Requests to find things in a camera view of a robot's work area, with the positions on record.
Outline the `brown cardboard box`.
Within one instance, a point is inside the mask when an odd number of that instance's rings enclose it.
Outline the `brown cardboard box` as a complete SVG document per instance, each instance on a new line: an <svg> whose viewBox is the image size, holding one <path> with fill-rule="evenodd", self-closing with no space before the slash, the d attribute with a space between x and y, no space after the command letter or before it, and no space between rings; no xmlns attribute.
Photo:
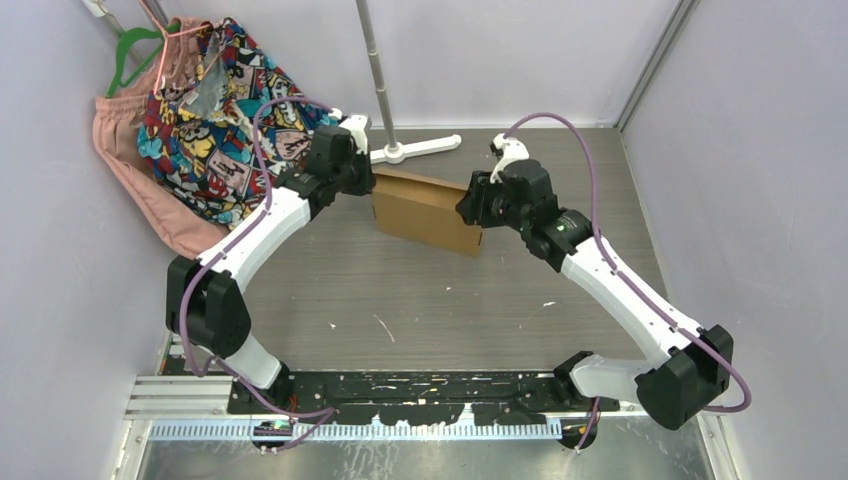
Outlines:
<svg viewBox="0 0 848 480"><path fill-rule="evenodd" d="M476 257L479 226L464 223L456 205L466 188L446 180L400 170L374 171L373 212L378 231L400 239Z"/></svg>

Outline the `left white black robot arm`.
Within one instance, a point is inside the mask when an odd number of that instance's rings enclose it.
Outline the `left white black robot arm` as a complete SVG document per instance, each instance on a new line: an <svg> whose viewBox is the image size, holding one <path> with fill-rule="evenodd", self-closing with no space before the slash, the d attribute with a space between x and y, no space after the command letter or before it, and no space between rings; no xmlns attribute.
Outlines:
<svg viewBox="0 0 848 480"><path fill-rule="evenodd" d="M168 330L247 381L255 403L269 413L289 405L293 382L287 365L253 336L243 293L271 254L338 194L365 196L373 191L369 127L365 115L318 127L303 165L277 176L269 203L261 203L247 220L197 258L178 256L168 267Z"/></svg>

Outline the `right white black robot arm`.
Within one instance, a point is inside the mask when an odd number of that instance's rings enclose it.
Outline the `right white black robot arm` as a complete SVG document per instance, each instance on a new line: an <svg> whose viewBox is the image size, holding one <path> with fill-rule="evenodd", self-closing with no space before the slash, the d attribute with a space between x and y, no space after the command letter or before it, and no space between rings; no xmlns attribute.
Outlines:
<svg viewBox="0 0 848 480"><path fill-rule="evenodd" d="M639 278L587 216L559 205L540 162L474 171L456 211L467 225L516 231L533 256L586 291L642 352L640 360L581 352L561 364L554 387L565 409L580 410L594 397L622 400L677 430L728 389L730 333L703 328Z"/></svg>

